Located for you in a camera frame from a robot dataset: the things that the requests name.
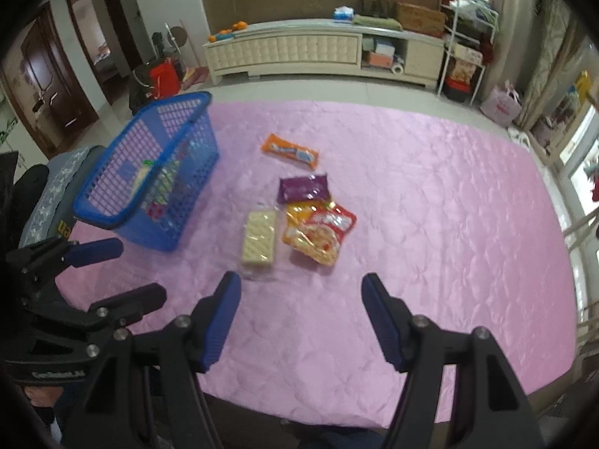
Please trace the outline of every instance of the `quilted pink fabric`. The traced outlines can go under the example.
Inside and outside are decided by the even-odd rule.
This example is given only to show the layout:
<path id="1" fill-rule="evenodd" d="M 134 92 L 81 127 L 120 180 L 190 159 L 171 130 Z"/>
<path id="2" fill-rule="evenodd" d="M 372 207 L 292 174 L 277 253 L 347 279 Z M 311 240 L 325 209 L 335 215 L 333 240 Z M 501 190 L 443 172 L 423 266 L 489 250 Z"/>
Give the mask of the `quilted pink fabric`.
<path id="1" fill-rule="evenodd" d="M 269 133 L 320 151 L 334 199 L 358 216 L 333 268 L 277 245 L 276 278 L 244 281 L 221 361 L 200 376 L 212 395 L 311 424 L 388 426 L 404 376 L 379 349 L 360 299 L 377 272 L 391 295 L 440 326 L 488 326 L 526 392 L 574 357 L 572 270 L 543 181 L 527 152 L 445 119 L 339 103 L 221 103 L 221 150 L 178 250 L 125 242 L 122 258 L 62 274 L 74 306 L 159 282 L 163 309 L 133 327 L 159 329 L 238 268 L 246 214 L 274 202 L 300 165 L 260 152 Z M 77 224 L 71 238 L 110 232 Z M 448 420 L 453 371 L 437 420 Z"/>

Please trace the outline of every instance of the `brown circle decoration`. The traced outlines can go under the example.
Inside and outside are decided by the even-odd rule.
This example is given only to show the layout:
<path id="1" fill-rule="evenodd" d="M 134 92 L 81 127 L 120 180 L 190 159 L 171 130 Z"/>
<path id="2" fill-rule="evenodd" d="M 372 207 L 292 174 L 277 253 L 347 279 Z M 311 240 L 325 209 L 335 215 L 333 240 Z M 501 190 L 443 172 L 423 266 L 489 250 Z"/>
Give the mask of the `brown circle decoration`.
<path id="1" fill-rule="evenodd" d="M 175 42 L 179 47 L 183 47 L 187 42 L 187 32 L 182 27 L 171 27 L 171 33 L 175 37 Z"/>

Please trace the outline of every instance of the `pink shopping bag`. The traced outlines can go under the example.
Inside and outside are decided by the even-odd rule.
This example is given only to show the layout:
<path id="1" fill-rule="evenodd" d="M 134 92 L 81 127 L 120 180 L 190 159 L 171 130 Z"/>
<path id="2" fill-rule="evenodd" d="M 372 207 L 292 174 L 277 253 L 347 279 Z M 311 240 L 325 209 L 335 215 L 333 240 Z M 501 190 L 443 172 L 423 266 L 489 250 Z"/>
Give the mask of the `pink shopping bag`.
<path id="1" fill-rule="evenodd" d="M 487 99 L 480 106 L 480 110 L 487 118 L 507 128 L 520 114 L 522 105 L 520 104 L 518 93 L 506 81 L 504 88 L 500 88 L 499 86 L 493 88 Z"/>

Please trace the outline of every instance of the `basket rim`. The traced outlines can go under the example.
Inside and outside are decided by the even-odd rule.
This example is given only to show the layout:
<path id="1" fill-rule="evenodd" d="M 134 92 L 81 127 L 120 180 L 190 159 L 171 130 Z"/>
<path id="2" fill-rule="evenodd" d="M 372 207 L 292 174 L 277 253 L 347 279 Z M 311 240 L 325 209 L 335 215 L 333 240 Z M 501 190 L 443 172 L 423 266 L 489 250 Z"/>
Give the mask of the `basket rim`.
<path id="1" fill-rule="evenodd" d="M 148 112 L 149 110 L 154 109 L 155 107 L 164 106 L 165 104 L 178 103 L 180 101 L 190 101 L 192 99 L 197 98 L 201 100 L 201 103 L 193 111 L 193 113 L 191 113 L 188 119 L 186 119 L 185 122 L 182 123 L 181 127 L 179 128 L 179 131 L 168 141 L 167 145 L 164 147 L 158 158 L 154 161 L 152 168 L 138 187 L 137 192 L 129 201 L 129 203 L 117 214 L 113 214 L 111 216 L 98 217 L 96 219 L 90 219 L 86 215 L 86 213 L 82 211 L 82 202 L 88 200 L 88 191 L 91 192 L 93 190 L 92 184 L 96 176 L 98 175 L 98 172 L 100 171 L 100 169 L 102 169 L 104 166 L 108 164 L 113 154 L 115 153 L 117 146 L 119 146 L 122 139 L 129 133 L 131 128 L 133 128 L 134 125 L 137 124 L 137 121 L 140 119 L 143 113 Z M 110 143 L 109 147 L 104 151 L 104 154 L 98 160 L 96 166 L 94 167 L 94 170 L 88 175 L 88 178 L 86 179 L 85 183 L 83 184 L 81 190 L 79 191 L 79 194 L 77 195 L 73 203 L 73 216 L 77 220 L 82 221 L 83 223 L 87 223 L 89 225 L 97 226 L 107 230 L 113 230 L 127 222 L 140 206 L 140 203 L 146 195 L 148 187 L 158 176 L 159 170 L 162 169 L 167 159 L 174 152 L 177 145 L 185 138 L 187 134 L 191 133 L 192 127 L 190 126 L 190 122 L 196 119 L 202 113 L 204 113 L 211 102 L 211 93 L 209 93 L 208 91 L 196 91 L 187 92 L 185 94 L 179 94 L 166 99 L 152 101 L 152 103 L 140 109 L 139 112 L 137 112 L 137 114 L 133 118 L 131 118 L 130 122 L 123 129 L 123 131 L 121 131 L 121 133 L 119 133 L 119 135 L 113 139 L 112 143 Z"/>

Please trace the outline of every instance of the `person's hand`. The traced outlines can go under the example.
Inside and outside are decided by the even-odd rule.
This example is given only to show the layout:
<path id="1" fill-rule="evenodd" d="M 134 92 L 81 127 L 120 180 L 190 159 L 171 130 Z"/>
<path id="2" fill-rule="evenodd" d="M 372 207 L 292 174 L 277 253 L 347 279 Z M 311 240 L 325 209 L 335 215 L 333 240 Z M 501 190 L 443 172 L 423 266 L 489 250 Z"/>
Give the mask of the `person's hand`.
<path id="1" fill-rule="evenodd" d="M 63 391 L 62 387 L 25 387 L 25 394 L 34 407 L 53 407 Z"/>

